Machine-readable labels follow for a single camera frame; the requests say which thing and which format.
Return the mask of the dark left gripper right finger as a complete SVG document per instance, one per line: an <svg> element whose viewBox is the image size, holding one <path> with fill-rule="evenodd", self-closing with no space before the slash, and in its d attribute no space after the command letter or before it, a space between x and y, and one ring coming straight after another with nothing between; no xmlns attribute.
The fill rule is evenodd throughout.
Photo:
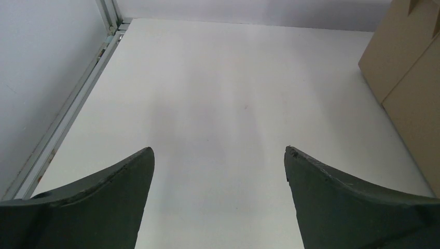
<svg viewBox="0 0 440 249"><path fill-rule="evenodd" d="M367 182L293 146L284 167L305 248L439 248L439 199Z"/></svg>

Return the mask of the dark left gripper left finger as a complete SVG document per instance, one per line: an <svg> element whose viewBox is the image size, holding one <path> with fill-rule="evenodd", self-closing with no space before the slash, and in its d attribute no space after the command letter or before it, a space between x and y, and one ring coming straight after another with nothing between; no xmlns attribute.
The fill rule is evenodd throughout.
<svg viewBox="0 0 440 249"><path fill-rule="evenodd" d="M1 248L135 248L154 169L146 147L70 184L1 202Z"/></svg>

